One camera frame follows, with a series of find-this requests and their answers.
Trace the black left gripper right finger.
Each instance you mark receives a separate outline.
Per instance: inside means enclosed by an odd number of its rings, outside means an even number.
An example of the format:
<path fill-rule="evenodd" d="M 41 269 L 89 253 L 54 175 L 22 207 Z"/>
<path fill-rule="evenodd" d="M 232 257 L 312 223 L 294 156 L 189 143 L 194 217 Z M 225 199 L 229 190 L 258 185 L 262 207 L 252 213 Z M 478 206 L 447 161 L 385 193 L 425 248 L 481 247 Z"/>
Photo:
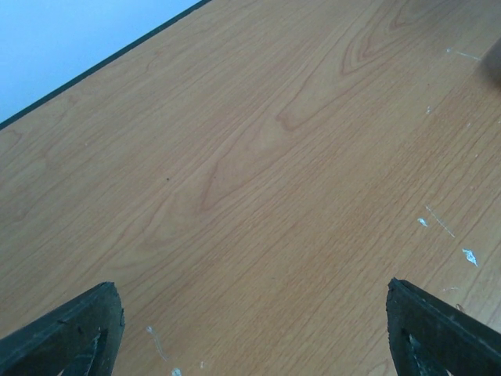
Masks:
<path fill-rule="evenodd" d="M 500 374 L 500 333 L 407 280 L 391 279 L 386 311 L 398 375 Z"/>

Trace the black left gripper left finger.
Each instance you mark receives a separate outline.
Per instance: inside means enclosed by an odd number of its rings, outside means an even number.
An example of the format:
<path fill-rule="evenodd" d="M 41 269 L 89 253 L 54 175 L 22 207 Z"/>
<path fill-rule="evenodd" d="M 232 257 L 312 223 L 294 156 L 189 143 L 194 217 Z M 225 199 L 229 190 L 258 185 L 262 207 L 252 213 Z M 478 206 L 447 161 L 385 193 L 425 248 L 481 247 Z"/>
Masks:
<path fill-rule="evenodd" d="M 2 375 L 111 375 L 124 333 L 113 282 L 102 282 L 1 339 Z"/>

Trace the plaid glasses case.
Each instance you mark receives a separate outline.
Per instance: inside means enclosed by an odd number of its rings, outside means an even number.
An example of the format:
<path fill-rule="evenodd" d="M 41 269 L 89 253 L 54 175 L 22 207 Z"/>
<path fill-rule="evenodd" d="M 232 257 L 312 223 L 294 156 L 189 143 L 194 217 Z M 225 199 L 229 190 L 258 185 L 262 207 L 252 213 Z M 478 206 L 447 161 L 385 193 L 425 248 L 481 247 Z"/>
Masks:
<path fill-rule="evenodd" d="M 493 88 L 501 88 L 501 39 L 487 51 L 480 64 L 481 76 Z"/>

